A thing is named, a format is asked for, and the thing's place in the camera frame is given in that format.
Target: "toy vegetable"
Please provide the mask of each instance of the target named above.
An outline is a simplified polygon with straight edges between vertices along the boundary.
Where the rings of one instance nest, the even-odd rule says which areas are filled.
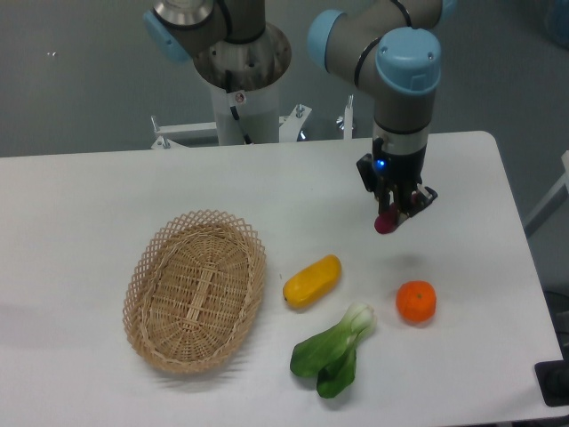
[[[356,347],[377,323],[373,308],[364,303],[349,306],[330,329],[296,344],[291,371],[301,377],[317,376],[320,397],[336,397],[356,378]]]

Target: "wicker basket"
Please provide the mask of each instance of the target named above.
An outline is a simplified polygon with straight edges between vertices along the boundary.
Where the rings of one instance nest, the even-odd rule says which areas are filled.
[[[150,365],[170,372],[220,365],[251,327],[264,272],[264,247],[243,220],[199,211],[168,222],[128,286],[129,343]]]

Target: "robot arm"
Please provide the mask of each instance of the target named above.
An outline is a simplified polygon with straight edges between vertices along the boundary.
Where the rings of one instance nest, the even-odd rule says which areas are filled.
[[[309,31],[309,55],[327,72],[375,99],[372,153],[357,162],[375,195],[380,233],[397,229],[437,193],[421,186],[441,48],[425,29],[454,8],[453,0],[377,0],[350,17],[325,11]]]
[[[221,40],[246,44],[259,38],[265,31],[265,1],[156,1],[154,9],[145,13],[144,21],[163,51],[168,52],[175,44],[194,58]]]

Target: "metal bracket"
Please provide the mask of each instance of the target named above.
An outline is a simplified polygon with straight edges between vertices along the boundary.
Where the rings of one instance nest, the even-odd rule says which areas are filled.
[[[525,236],[529,238],[567,200],[569,196],[569,151],[561,157],[565,173],[541,198],[537,206],[524,219]]]
[[[302,104],[294,107],[290,116],[280,117],[279,123],[279,142],[293,142],[301,137],[301,130],[304,122],[309,118],[312,109]],[[217,127],[215,122],[195,123],[192,125],[171,125],[160,126],[156,116],[150,118],[154,129],[156,140],[152,144],[152,149],[174,149],[186,148],[185,145],[178,144],[173,140],[196,140],[196,144],[203,138],[212,138],[217,136]]]

